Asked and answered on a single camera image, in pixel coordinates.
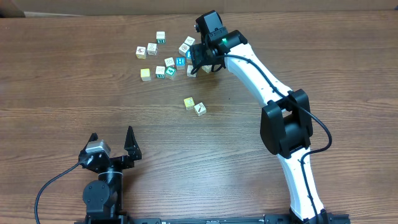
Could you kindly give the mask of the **white block number 3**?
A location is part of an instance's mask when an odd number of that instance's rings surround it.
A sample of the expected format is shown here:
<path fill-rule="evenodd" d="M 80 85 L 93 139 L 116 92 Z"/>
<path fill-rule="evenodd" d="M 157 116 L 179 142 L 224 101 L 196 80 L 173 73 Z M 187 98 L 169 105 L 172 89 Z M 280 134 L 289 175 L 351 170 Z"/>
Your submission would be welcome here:
<path fill-rule="evenodd" d="M 187 65 L 187 76 L 196 78 L 197 74 L 192 73 L 192 71 L 193 71 L 193 65 Z"/>

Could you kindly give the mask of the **yellow G block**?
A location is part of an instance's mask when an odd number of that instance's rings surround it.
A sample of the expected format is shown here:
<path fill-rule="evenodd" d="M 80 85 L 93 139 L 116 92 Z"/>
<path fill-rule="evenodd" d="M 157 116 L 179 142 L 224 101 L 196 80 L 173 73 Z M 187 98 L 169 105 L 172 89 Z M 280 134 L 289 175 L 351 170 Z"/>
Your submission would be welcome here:
<path fill-rule="evenodd" d="M 183 100 L 186 110 L 192 110 L 195 107 L 195 103 L 192 97 L 185 98 Z"/>

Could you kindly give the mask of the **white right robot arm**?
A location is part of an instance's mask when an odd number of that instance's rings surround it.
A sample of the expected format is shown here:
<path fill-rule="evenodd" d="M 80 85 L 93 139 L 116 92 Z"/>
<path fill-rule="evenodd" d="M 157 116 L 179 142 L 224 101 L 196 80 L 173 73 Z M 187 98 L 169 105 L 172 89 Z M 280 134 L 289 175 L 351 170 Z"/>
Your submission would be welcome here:
<path fill-rule="evenodd" d="M 195 70 L 211 66 L 236 75 L 261 106 L 260 136 L 281 163 L 290 194 L 290 216 L 297 223 L 323 223 L 325 208 L 318 196 L 310 165 L 312 123 L 326 126 L 310 111 L 308 95 L 284 85 L 257 58 L 237 30 L 201 32 L 190 47 Z"/>

